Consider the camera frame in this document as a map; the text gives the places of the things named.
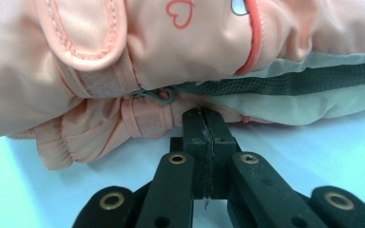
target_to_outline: mesh lining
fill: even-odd
[[[234,93],[297,96],[326,90],[365,85],[365,64],[306,68],[272,78],[226,79],[217,82],[174,85],[178,91],[221,96]]]

